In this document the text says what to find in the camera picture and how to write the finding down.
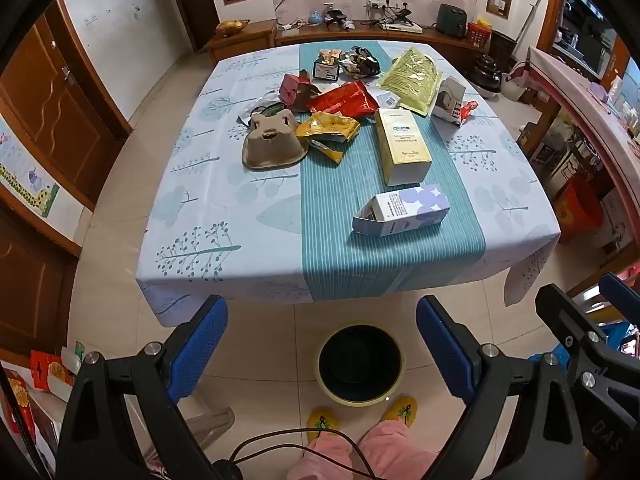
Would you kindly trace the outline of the grey plastic stool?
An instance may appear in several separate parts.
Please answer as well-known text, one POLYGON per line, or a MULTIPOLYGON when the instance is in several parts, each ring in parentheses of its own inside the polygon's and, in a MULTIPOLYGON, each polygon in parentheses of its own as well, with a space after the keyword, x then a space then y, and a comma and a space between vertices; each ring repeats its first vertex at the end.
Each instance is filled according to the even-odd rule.
MULTIPOLYGON (((211 404, 197 392, 181 398, 177 403, 177 408, 203 452, 225 434, 235 422, 235 414, 230 406, 221 408, 219 405, 211 404)), ((141 449, 146 466, 160 478, 169 478, 166 468, 160 460, 160 454, 151 439, 148 424, 144 421, 141 412, 139 419, 146 433, 146 442, 141 449)))

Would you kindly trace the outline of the small black white box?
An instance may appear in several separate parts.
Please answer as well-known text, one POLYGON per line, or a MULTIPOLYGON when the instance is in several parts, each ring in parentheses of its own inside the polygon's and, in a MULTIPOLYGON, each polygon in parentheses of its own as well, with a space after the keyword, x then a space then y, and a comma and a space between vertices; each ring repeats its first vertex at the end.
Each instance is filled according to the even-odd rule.
POLYGON ((341 49, 320 49, 318 58, 314 61, 312 76, 316 79, 335 82, 340 76, 341 49))

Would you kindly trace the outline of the red foil snack bag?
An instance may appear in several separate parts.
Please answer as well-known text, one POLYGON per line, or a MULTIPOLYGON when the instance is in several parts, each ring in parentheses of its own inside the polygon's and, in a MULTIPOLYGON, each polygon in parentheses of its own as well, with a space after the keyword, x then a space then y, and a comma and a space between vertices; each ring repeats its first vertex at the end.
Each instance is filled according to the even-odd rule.
POLYGON ((378 102, 363 82, 352 81, 315 96, 306 107, 311 113, 341 114, 358 119, 373 115, 378 110, 378 102))

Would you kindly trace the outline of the white red torn box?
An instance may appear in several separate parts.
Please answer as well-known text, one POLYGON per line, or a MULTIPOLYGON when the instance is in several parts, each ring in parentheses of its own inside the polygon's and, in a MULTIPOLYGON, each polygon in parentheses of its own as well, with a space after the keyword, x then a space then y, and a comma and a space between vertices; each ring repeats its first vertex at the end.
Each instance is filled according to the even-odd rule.
POLYGON ((465 101, 465 86, 454 77, 447 77, 440 82, 432 115, 461 127, 476 110, 476 101, 465 101))

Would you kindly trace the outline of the round yellow trash bin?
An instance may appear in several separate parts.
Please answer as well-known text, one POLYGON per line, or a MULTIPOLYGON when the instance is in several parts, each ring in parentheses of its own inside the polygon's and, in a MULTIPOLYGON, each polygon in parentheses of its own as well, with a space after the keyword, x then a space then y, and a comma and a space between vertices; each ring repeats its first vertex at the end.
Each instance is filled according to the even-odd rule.
POLYGON ((314 364, 320 388, 334 402, 365 408, 386 401, 401 383, 405 355, 396 338, 370 323, 352 323, 323 341, 314 364))

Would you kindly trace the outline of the fruit bowl on cabinet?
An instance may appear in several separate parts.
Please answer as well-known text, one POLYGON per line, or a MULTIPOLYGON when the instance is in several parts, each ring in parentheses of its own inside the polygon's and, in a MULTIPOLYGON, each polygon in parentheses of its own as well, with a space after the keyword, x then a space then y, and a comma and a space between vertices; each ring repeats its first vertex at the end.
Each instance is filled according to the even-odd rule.
POLYGON ((242 32, 250 24, 250 20, 229 20, 222 21, 216 26, 216 35, 221 37, 231 37, 242 32))

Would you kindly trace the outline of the blue plastic stool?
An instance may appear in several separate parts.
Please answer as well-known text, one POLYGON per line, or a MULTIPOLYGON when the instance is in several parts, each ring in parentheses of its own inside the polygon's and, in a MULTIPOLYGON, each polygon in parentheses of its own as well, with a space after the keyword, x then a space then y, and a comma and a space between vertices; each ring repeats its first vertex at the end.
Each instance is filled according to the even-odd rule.
MULTIPOLYGON (((608 348, 613 348, 618 351, 623 351, 624 344, 631 342, 631 337, 637 335, 636 326, 631 325, 628 322, 602 324, 599 328, 606 336, 606 344, 608 345, 608 348)), ((564 349, 562 344, 558 344, 551 353, 563 365, 565 365, 570 358, 570 355, 564 349)))

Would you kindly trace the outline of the tall yellow white carton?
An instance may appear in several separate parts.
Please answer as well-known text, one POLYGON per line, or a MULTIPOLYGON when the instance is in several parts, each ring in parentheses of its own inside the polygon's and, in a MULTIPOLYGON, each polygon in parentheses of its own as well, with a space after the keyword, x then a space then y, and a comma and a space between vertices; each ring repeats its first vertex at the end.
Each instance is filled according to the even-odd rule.
POLYGON ((385 184, 422 183, 432 158, 413 114, 402 108, 379 108, 374 119, 385 184))

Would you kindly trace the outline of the purple white small carton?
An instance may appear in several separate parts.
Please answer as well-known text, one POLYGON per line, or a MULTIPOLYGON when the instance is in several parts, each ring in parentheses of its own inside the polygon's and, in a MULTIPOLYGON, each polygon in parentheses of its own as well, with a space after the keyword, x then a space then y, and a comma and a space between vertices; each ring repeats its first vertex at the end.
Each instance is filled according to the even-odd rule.
POLYGON ((438 226, 450 211, 447 195, 437 184, 376 194, 352 218, 362 235, 384 237, 438 226))

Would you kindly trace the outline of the yellow snack bag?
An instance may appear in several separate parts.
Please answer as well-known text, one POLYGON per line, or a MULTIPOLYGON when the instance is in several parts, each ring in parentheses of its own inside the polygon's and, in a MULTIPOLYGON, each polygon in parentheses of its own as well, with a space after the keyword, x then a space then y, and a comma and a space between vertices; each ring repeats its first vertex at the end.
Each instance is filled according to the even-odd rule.
POLYGON ((311 148, 319 151, 335 165, 339 165, 344 152, 331 148, 330 143, 349 144, 356 139, 359 130, 360 122, 355 118, 315 112, 297 126, 295 134, 298 140, 306 141, 311 148))

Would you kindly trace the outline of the green yellow pouch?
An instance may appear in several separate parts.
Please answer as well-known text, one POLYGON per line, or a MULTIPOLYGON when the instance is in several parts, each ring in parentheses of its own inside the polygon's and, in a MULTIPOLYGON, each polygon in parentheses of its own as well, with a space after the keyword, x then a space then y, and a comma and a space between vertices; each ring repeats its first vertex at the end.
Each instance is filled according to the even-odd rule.
POLYGON ((422 117, 431 114, 442 73, 435 62, 415 47, 411 47, 393 62, 378 81, 382 90, 393 92, 399 106, 422 117))

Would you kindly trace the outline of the white printed plastic wrapper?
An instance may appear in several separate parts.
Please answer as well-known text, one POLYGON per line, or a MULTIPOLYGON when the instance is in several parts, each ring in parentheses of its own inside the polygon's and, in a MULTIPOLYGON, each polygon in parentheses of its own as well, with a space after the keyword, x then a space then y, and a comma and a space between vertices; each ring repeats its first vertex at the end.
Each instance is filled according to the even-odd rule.
POLYGON ((248 102, 247 106, 239 112, 236 121, 244 127, 250 128, 250 125, 252 124, 252 117, 255 114, 272 116, 278 114, 284 109, 285 104, 281 101, 279 92, 276 90, 270 90, 260 98, 248 102))

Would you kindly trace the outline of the dark wrapper pile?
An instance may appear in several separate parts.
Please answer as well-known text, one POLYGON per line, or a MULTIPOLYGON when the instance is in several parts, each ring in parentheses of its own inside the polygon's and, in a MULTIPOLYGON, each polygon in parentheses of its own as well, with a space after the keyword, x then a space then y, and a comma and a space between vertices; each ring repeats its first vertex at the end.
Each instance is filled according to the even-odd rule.
POLYGON ((341 68, 352 79, 373 78, 381 73, 380 63, 364 47, 353 46, 348 51, 343 52, 340 57, 340 64, 341 68))

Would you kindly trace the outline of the red paper box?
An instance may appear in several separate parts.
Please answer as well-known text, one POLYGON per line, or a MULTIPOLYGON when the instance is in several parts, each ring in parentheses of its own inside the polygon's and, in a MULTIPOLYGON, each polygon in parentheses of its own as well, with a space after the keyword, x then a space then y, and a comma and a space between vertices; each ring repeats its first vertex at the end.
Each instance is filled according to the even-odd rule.
POLYGON ((311 82, 306 70, 300 70, 298 75, 285 74, 280 89, 280 101, 293 112, 306 112, 307 103, 318 96, 320 90, 311 82))

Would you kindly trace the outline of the brown pulp cup tray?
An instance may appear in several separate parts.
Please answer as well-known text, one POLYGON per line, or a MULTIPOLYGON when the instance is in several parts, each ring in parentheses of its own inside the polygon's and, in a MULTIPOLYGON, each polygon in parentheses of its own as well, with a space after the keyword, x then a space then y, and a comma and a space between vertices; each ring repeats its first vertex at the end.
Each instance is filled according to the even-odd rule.
POLYGON ((255 113, 250 124, 242 149, 245 168, 282 169, 298 164, 307 156, 309 144, 296 136, 298 121, 288 108, 274 115, 255 113))

